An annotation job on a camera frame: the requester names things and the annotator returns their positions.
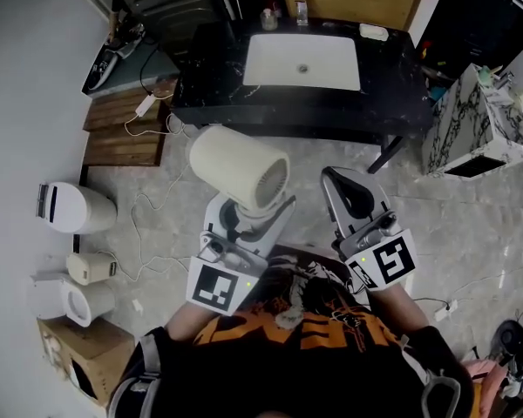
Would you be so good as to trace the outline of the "white marble pattern cabinet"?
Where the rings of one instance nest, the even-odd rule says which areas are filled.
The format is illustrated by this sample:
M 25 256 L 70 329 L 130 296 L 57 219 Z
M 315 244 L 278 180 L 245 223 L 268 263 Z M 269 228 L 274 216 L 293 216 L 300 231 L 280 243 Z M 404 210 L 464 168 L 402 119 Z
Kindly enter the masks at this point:
M 424 174 L 470 181 L 523 163 L 523 107 L 509 85 L 470 64 L 433 106 Z

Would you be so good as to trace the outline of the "cream cylindrical appliance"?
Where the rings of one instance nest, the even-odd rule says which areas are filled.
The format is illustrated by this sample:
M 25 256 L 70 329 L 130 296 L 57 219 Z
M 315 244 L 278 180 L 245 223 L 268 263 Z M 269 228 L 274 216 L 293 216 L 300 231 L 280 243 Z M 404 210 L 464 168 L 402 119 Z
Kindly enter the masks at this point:
M 222 125 L 200 131 L 188 162 L 198 178 L 255 215 L 268 212 L 289 182 L 287 153 Z

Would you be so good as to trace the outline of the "grey white handheld appliance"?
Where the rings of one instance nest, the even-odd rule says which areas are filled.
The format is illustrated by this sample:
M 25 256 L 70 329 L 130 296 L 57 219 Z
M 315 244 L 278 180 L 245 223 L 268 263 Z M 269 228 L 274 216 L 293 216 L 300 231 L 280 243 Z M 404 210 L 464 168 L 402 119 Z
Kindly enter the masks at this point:
M 90 69 L 85 81 L 85 89 L 87 91 L 95 91 L 101 87 L 113 73 L 117 64 L 130 57 L 142 40 L 143 37 L 137 37 L 130 42 L 106 44 Z

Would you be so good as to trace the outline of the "black fan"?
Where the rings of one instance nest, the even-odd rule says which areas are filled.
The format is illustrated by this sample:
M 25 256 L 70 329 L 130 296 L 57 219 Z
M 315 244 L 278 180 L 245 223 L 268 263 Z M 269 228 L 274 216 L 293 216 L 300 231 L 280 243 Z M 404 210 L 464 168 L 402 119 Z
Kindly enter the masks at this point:
M 523 381 L 523 326 L 504 320 L 491 341 L 490 357 L 516 380 Z

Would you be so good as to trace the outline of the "white power strip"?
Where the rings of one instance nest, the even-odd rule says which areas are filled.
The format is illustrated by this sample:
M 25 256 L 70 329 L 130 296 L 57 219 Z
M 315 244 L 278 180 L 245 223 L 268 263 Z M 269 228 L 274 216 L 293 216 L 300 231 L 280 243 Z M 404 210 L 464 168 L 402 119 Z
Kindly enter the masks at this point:
M 453 300 L 451 302 L 448 302 L 443 307 L 441 307 L 439 310 L 437 310 L 434 313 L 434 320 L 436 322 L 440 322 L 444 319 L 449 318 L 452 313 L 454 313 L 458 309 L 458 301 Z

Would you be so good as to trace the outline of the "white round appliance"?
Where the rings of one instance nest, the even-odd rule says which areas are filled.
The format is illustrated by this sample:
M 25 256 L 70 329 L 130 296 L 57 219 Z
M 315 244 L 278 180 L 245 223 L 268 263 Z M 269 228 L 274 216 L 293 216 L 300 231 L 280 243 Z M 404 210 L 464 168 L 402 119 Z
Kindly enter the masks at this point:
M 65 316 L 81 327 L 89 327 L 116 306 L 114 292 L 106 283 L 80 285 L 67 273 L 32 275 L 27 301 L 30 311 L 40 320 Z

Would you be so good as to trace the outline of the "white lidded trash bin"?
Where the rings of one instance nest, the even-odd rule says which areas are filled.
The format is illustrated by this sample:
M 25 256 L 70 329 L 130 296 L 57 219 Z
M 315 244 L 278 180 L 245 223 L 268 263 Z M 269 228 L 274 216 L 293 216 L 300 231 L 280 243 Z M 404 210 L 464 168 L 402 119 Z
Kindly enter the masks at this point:
M 92 189 L 54 182 L 39 185 L 37 216 L 57 232 L 91 234 L 114 226 L 117 207 Z

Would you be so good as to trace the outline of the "person's left forearm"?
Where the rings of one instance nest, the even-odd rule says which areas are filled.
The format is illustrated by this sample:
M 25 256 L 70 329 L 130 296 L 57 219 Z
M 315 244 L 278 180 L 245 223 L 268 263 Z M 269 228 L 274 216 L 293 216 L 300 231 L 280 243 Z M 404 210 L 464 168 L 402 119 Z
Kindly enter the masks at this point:
M 213 318 L 219 316 L 205 307 L 186 301 L 165 325 L 169 337 L 175 341 L 194 338 Z

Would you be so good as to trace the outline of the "small cream box appliance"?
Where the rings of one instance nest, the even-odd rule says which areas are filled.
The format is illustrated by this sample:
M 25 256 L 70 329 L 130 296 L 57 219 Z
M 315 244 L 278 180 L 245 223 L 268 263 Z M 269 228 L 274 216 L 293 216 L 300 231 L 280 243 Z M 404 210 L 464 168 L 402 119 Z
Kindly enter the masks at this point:
M 113 277 L 118 264 L 104 253 L 71 253 L 66 257 L 66 268 L 77 283 L 88 286 Z

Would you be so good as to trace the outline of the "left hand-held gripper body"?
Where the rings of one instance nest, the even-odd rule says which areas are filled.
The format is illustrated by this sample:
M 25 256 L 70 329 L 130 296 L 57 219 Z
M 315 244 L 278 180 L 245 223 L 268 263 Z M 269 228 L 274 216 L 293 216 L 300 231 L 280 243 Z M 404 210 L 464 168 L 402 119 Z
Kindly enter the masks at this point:
M 204 231 L 200 235 L 200 252 L 189 262 L 186 300 L 230 316 L 267 268 L 263 257 Z

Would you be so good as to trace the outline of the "person's black orange printed shirt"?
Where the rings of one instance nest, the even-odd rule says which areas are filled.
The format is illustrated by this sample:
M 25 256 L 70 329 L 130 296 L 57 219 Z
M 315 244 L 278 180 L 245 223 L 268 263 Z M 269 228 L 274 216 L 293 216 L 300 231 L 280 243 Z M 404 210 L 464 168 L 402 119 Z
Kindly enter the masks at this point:
M 472 379 L 431 324 L 395 334 L 350 291 L 346 266 L 275 246 L 230 316 L 191 340 L 165 325 L 140 340 L 108 418 L 423 418 L 431 378 L 458 381 L 452 418 L 470 418 Z

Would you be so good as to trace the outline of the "white soap dish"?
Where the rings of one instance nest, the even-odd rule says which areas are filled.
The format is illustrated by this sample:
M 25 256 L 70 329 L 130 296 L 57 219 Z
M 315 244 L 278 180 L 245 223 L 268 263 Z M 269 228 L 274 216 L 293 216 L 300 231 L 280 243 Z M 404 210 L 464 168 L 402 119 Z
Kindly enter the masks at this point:
M 380 42 L 388 40 L 389 32 L 382 26 L 372 24 L 359 24 L 360 36 Z

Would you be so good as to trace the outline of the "black marble counter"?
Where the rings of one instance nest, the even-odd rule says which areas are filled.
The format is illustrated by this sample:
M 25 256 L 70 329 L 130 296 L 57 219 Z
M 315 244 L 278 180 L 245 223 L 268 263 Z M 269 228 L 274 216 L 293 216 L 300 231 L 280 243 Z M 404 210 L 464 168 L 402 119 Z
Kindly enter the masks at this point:
M 356 23 L 285 18 L 203 24 L 194 34 L 171 109 L 183 123 L 250 136 L 379 145 L 377 172 L 432 123 L 410 36 L 363 37 Z

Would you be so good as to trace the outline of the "grey blue low table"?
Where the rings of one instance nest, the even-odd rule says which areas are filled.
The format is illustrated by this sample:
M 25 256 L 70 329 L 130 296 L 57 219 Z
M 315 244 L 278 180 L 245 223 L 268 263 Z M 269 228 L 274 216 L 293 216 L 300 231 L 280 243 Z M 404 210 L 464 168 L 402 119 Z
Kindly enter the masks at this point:
M 95 91 L 87 91 L 84 82 L 81 91 L 90 98 L 133 89 L 146 91 L 151 90 L 158 81 L 177 76 L 178 73 L 179 70 L 170 57 L 157 44 L 142 41 L 130 57 L 117 64 L 101 87 Z

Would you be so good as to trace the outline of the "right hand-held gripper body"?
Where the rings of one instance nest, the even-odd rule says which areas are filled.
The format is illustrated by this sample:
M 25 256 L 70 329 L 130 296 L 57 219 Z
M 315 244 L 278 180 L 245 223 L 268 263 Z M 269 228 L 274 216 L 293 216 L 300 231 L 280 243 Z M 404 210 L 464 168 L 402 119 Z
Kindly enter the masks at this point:
M 414 240 L 389 210 L 359 231 L 338 242 L 338 254 L 368 291 L 383 291 L 418 267 Z

